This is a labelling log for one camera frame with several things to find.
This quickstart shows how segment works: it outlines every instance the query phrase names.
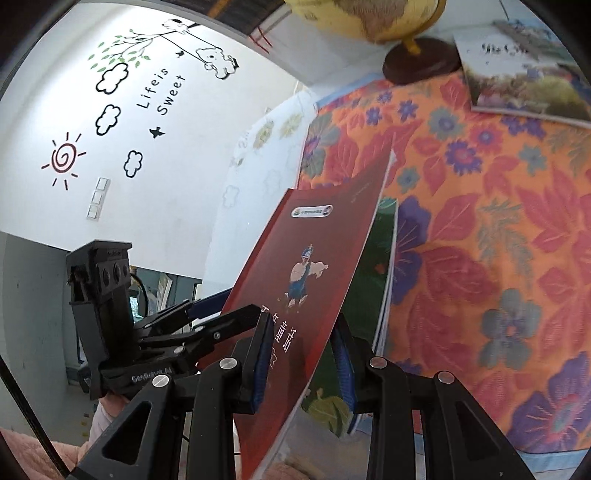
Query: globe stand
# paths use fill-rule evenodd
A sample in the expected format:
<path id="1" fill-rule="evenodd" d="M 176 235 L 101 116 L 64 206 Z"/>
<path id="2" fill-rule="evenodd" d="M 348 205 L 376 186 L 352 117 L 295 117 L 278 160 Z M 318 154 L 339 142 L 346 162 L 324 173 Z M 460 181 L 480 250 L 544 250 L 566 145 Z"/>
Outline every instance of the globe stand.
<path id="1" fill-rule="evenodd" d="M 455 72 L 461 65 L 455 46 L 424 37 L 403 41 L 390 50 L 382 71 L 395 85 L 407 85 Z"/>

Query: book cover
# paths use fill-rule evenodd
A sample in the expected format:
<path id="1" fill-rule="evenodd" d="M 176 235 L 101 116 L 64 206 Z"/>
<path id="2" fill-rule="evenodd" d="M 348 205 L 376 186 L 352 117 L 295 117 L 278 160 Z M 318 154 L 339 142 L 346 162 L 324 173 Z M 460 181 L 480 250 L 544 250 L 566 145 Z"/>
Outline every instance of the book cover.
<path id="1" fill-rule="evenodd" d="M 395 200 L 380 201 L 341 308 L 353 336 L 367 340 L 374 351 L 383 337 L 381 327 L 387 326 L 387 321 L 383 320 L 389 313 L 388 285 L 393 268 L 397 212 Z M 301 406 L 337 437 L 350 433 L 355 426 L 356 417 L 341 397 L 330 344 L 322 353 Z"/>
<path id="2" fill-rule="evenodd" d="M 530 55 L 554 57 L 557 62 L 575 63 L 569 51 L 542 20 L 496 21 L 495 27 L 522 45 Z"/>
<path id="3" fill-rule="evenodd" d="M 591 89 L 577 68 L 547 56 L 536 60 L 493 26 L 454 37 L 474 111 L 591 128 Z"/>
<path id="4" fill-rule="evenodd" d="M 255 303 L 275 322 L 264 401 L 254 416 L 235 415 L 244 479 L 277 451 L 330 338 L 374 221 L 390 148 L 370 161 L 343 185 L 288 190 L 224 306 Z M 235 341 L 220 344 L 208 363 Z"/>

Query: orange floral fabric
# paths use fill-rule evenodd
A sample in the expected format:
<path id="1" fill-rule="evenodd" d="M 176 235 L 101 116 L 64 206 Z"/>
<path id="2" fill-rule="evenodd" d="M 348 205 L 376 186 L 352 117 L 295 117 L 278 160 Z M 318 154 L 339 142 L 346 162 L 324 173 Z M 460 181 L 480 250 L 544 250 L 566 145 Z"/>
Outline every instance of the orange floral fabric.
<path id="1" fill-rule="evenodd" d="M 513 445 L 591 445 L 591 135 L 474 113 L 461 73 L 374 82 L 321 108 L 298 188 L 340 184 L 394 139 L 387 355 L 446 369 Z"/>

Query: metal screw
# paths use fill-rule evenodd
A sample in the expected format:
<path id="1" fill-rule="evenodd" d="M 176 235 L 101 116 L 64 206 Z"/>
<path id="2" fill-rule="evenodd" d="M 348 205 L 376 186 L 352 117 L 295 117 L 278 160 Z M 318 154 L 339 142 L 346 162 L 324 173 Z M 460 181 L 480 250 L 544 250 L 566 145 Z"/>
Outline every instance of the metal screw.
<path id="1" fill-rule="evenodd" d="M 437 374 L 437 378 L 441 383 L 445 383 L 446 385 L 450 385 L 455 382 L 456 377 L 453 376 L 451 372 L 439 372 Z"/>
<path id="2" fill-rule="evenodd" d="M 370 367 L 374 367 L 374 368 L 378 368 L 378 369 L 386 368 L 387 365 L 388 365 L 388 361 L 381 356 L 375 356 L 369 361 Z"/>
<path id="3" fill-rule="evenodd" d="M 166 387 L 169 381 L 170 379 L 168 378 L 168 375 L 157 375 L 152 379 L 152 385 L 156 388 L 162 388 Z"/>
<path id="4" fill-rule="evenodd" d="M 220 367 L 224 370 L 230 370 L 237 366 L 238 360 L 229 356 L 228 358 L 223 358 L 220 360 Z"/>

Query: red book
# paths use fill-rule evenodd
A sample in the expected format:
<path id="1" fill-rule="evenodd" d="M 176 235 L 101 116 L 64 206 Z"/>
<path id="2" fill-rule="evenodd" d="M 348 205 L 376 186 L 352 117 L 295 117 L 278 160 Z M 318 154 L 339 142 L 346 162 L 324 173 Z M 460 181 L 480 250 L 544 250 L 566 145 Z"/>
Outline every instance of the red book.
<path id="1" fill-rule="evenodd" d="M 235 415 L 242 477 L 274 456 L 312 377 L 374 221 L 390 149 L 348 183 L 288 190 L 242 270 L 223 313 L 251 303 L 274 315 L 265 397 L 253 415 Z M 201 364 L 231 353 L 220 344 Z"/>

